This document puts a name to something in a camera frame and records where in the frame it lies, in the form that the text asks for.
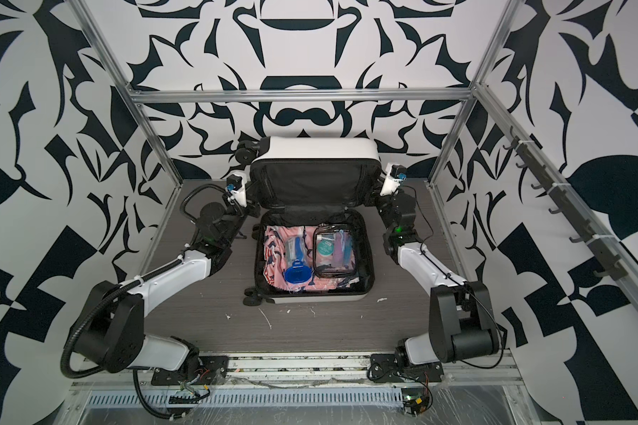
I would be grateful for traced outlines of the pink patterned shorts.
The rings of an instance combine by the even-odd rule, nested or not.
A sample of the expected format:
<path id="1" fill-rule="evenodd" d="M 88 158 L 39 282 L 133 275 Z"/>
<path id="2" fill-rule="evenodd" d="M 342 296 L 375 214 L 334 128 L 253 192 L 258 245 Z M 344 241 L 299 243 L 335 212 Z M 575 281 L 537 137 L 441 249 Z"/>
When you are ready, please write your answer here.
<path id="1" fill-rule="evenodd" d="M 278 290 L 325 292 L 360 281 L 353 232 L 346 225 L 267 226 L 262 242 L 262 274 Z"/>

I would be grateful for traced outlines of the clear toiletry pouch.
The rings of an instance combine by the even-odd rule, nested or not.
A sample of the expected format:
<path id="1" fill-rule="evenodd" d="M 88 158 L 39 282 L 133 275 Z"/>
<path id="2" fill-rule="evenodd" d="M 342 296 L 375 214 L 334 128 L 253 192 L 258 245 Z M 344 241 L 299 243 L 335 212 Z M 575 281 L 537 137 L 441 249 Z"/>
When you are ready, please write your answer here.
<path id="1" fill-rule="evenodd" d="M 321 278 L 346 278 L 356 273 L 354 239 L 347 224 L 324 224 L 314 234 L 314 271 Z"/>

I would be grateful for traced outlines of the black suitcase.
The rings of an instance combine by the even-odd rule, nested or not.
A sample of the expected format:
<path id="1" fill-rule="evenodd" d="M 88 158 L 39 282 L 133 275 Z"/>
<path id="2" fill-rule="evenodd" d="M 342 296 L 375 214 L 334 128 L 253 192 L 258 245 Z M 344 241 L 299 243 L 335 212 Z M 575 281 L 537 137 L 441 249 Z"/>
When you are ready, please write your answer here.
<path id="1" fill-rule="evenodd" d="M 239 143 L 235 158 L 249 168 L 247 201 L 266 211 L 253 227 L 254 284 L 245 291 L 245 305 L 365 298 L 374 285 L 375 267 L 365 220 L 357 209 L 371 206 L 380 191 L 375 142 L 272 136 Z M 347 271 L 331 272 L 322 265 L 329 249 L 320 243 L 318 230 L 343 233 Z M 292 237 L 302 237 L 313 269 L 303 283 L 284 278 L 285 242 Z"/>

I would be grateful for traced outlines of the blue lid plastic jar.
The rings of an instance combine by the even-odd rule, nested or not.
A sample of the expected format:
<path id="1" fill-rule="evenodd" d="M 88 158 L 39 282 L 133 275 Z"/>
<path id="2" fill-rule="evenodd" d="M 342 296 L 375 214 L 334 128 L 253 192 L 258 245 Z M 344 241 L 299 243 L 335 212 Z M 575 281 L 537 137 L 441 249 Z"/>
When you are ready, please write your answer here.
<path id="1" fill-rule="evenodd" d="M 293 285 L 306 283 L 312 274 L 303 237 L 290 237 L 285 242 L 285 281 Z"/>

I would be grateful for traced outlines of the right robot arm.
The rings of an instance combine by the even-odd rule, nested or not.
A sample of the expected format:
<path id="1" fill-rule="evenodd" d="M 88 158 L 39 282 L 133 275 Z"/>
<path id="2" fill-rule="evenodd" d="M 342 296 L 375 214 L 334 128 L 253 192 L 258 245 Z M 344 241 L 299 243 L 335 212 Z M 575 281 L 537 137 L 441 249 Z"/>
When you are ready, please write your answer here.
<path id="1" fill-rule="evenodd" d="M 427 332 L 400 341 L 390 365 L 383 366 L 377 378 L 395 375 L 421 383 L 429 372 L 439 374 L 443 364 L 456 362 L 488 369 L 471 361 L 493 354 L 502 358 L 505 343 L 487 286 L 459 276 L 432 255 L 415 229 L 415 197 L 402 191 L 374 194 L 370 204 L 377 208 L 386 228 L 386 254 L 429 297 Z"/>

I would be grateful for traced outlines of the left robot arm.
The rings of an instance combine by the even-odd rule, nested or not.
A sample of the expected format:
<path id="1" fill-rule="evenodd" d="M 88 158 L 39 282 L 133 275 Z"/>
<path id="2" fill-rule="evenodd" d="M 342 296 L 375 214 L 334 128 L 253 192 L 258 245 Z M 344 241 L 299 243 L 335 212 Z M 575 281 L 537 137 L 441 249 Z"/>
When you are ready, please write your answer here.
<path id="1" fill-rule="evenodd" d="M 143 276 L 94 286 L 64 343 L 60 373 L 76 380 L 129 369 L 143 409 L 166 421 L 175 421 L 177 415 L 161 412 L 146 400 L 140 371 L 173 374 L 182 390 L 190 393 L 190 403 L 208 398 L 209 391 L 194 388 L 206 373 L 198 347 L 175 336 L 147 334 L 145 318 L 185 288 L 220 271 L 246 219 L 258 216 L 260 210 L 251 183 L 229 179 L 224 187 L 205 183 L 190 192 L 179 211 L 195 227 L 191 242 L 174 260 Z"/>

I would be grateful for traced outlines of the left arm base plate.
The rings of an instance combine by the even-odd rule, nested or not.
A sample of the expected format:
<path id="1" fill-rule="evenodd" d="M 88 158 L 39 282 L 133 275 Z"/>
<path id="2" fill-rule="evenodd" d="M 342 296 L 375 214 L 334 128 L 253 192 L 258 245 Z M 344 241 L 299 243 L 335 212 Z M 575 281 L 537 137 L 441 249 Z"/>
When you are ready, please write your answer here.
<path id="1" fill-rule="evenodd" d="M 224 355 L 189 357 L 176 371 L 157 369 L 152 376 L 153 386 L 179 384 L 210 385 L 223 382 L 227 377 L 230 358 Z"/>

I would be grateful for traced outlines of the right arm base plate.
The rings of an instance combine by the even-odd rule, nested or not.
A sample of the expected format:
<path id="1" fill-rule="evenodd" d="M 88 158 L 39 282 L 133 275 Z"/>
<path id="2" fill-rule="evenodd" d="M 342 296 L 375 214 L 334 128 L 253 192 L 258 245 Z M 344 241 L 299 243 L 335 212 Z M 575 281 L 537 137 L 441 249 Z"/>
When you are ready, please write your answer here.
<path id="1" fill-rule="evenodd" d="M 437 384 L 444 379 L 441 363 L 413 365 L 399 354 L 374 353 L 370 356 L 367 379 L 376 384 L 426 382 Z"/>

